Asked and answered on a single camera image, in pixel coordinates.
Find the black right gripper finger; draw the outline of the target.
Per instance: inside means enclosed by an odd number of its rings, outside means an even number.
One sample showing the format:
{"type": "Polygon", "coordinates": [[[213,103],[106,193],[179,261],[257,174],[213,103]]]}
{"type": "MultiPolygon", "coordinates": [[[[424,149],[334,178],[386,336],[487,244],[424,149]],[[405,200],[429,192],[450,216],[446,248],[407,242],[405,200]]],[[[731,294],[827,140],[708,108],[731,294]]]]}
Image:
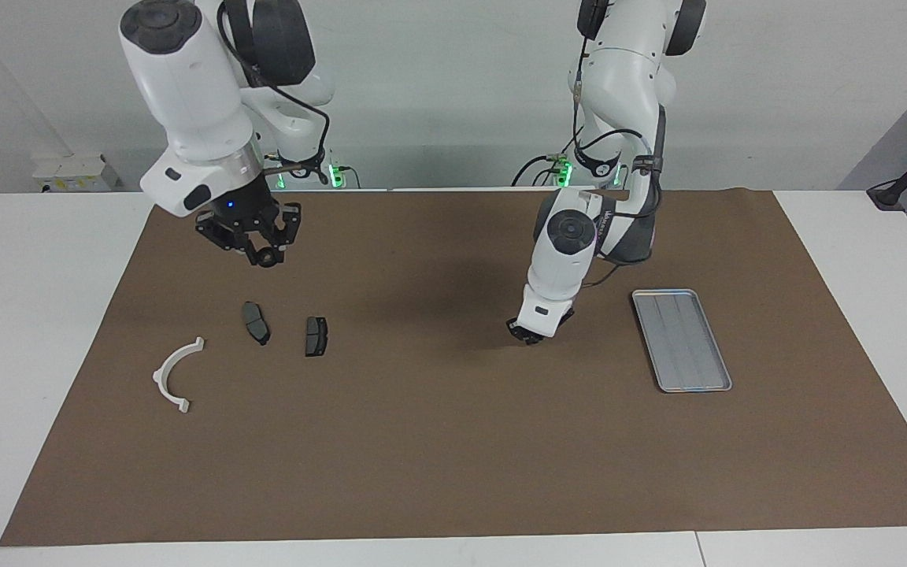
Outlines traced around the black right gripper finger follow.
{"type": "Polygon", "coordinates": [[[195,230],[217,248],[242,254],[250,265],[258,265],[257,251],[247,233],[227,228],[216,220],[195,220],[195,230]]]}
{"type": "Polygon", "coordinates": [[[281,216],[281,225],[272,222],[272,232],[268,236],[268,243],[272,249],[272,265],[284,262],[287,248],[295,244],[298,238],[300,223],[302,222],[302,205],[299,203],[284,203],[278,208],[281,216]]]}

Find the silver ribbed metal tray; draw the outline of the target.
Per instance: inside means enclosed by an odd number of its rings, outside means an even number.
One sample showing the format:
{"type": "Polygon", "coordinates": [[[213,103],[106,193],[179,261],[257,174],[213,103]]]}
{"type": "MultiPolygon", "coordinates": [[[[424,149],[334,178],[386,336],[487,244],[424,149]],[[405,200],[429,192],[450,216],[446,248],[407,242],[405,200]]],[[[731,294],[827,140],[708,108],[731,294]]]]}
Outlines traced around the silver ribbed metal tray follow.
{"type": "Polygon", "coordinates": [[[694,290],[641,288],[631,298],[660,391],[731,390],[733,380],[694,290]]]}

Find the angled dark grey brake pad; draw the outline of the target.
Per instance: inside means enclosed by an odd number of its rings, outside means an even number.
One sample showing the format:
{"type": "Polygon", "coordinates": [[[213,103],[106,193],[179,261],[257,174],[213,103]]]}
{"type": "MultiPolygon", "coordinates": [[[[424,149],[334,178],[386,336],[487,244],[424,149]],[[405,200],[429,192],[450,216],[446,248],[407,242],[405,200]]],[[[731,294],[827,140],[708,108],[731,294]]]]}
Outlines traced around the angled dark grey brake pad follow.
{"type": "Polygon", "coordinates": [[[242,322],[253,340],[262,346],[268,344],[271,331],[261,311],[261,306],[256,302],[244,302],[242,304],[242,322]]]}

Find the brown paper table mat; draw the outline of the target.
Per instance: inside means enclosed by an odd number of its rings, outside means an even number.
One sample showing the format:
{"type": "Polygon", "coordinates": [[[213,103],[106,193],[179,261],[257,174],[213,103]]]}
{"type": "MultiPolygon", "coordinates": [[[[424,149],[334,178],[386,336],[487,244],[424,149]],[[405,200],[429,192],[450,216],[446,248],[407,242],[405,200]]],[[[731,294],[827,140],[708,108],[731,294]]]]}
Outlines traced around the brown paper table mat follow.
{"type": "Polygon", "coordinates": [[[1,545],[907,525],[907,423],[771,193],[673,191],[650,261],[526,346],[541,201],[302,196],[273,269],[152,209],[1,545]],[[641,288],[698,294],[730,391],[659,390],[641,288]],[[184,415],[152,373],[198,336],[184,415]]]}

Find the white semicircular plastic bracket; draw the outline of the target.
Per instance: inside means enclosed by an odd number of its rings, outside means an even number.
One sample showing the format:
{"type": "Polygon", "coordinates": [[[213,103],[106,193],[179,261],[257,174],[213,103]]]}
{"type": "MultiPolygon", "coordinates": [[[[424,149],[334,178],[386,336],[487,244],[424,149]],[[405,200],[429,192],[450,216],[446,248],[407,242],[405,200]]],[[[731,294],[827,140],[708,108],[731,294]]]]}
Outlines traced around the white semicircular plastic bracket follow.
{"type": "Polygon", "coordinates": [[[180,363],[181,360],[187,358],[187,356],[202,352],[204,348],[205,338],[201,336],[195,337],[194,341],[191,343],[180,346],[170,353],[170,355],[163,360],[161,366],[152,373],[152,380],[158,388],[162,398],[164,398],[166,402],[173,403],[177,410],[179,410],[180,413],[184,413],[184,415],[190,412],[191,402],[183,396],[174,395],[172,391],[169,390],[169,377],[177,363],[180,363]]]}

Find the white wall socket box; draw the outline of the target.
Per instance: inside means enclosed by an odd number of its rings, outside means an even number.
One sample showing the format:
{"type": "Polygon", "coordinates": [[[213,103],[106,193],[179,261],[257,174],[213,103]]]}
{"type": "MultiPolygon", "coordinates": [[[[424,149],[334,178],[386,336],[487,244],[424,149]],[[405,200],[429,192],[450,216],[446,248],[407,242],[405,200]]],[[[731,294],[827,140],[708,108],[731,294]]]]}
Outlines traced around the white wall socket box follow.
{"type": "Polygon", "coordinates": [[[73,154],[35,161],[31,186],[35,191],[119,191],[121,177],[103,154],[73,154]]]}

